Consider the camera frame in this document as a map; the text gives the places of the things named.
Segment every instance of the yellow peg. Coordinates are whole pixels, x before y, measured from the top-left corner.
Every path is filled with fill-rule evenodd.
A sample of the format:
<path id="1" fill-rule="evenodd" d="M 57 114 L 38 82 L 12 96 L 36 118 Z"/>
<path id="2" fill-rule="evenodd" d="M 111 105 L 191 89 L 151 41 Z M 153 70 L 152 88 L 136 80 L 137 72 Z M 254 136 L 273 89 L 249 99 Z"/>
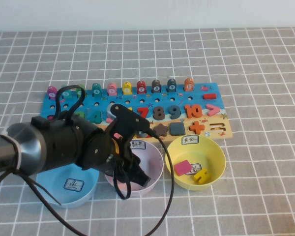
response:
<path id="1" fill-rule="evenodd" d="M 122 86 L 123 95 L 131 95 L 132 94 L 132 86 L 130 82 L 126 81 Z"/>

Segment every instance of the yellow bowl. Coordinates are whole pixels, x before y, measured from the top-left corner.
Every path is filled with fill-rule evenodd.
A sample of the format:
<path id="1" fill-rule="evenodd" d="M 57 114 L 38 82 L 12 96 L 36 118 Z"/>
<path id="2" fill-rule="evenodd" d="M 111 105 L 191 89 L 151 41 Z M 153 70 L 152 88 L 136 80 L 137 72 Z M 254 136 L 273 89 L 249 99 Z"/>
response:
<path id="1" fill-rule="evenodd" d="M 186 135 L 175 139 L 169 146 L 173 166 L 188 160 L 192 165 L 191 172 L 178 176 L 174 171 L 175 182 L 188 190 L 204 190 L 217 181 L 223 174 L 226 159 L 223 150 L 213 140 L 200 135 Z M 166 157 L 166 166 L 171 171 Z M 207 168 L 211 178 L 205 184 L 198 184 L 193 176 L 201 169 Z"/>

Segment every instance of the number 7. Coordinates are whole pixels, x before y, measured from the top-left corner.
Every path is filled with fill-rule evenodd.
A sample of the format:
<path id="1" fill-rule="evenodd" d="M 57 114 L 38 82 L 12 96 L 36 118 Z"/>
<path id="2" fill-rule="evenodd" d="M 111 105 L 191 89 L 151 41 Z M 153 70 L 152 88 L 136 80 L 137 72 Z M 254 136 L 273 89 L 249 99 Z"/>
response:
<path id="1" fill-rule="evenodd" d="M 142 116 L 143 118 L 146 118 L 147 115 L 148 115 L 148 108 L 147 108 L 147 107 L 139 107 L 139 108 L 137 109 L 137 111 L 138 111 L 139 113 L 141 113 L 141 116 Z"/>

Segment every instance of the orange plus sign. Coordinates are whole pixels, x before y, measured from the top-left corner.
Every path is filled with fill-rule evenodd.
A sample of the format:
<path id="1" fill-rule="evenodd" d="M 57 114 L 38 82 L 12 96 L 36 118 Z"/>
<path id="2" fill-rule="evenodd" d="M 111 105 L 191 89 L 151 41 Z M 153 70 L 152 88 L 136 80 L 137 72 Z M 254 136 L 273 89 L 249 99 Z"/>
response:
<path id="1" fill-rule="evenodd" d="M 201 134 L 201 130 L 204 130 L 205 126 L 203 124 L 199 124 L 198 121 L 193 122 L 193 125 L 189 127 L 190 131 L 194 131 L 195 134 Z"/>

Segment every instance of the pink bowl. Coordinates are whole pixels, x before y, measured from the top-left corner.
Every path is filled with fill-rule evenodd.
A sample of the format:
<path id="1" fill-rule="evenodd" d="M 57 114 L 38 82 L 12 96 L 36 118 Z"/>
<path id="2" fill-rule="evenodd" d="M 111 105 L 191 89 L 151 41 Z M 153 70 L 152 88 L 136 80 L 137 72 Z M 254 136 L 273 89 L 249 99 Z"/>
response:
<path id="1" fill-rule="evenodd" d="M 151 178 L 146 187 L 131 182 L 131 196 L 137 197 L 149 192 L 156 185 L 163 173 L 164 162 L 160 151 L 151 143 L 142 140 L 132 140 L 131 149 L 141 159 L 140 167 L 142 170 Z M 105 177 L 113 186 L 113 178 L 110 176 Z M 118 187 L 126 195 L 126 184 L 118 181 Z"/>

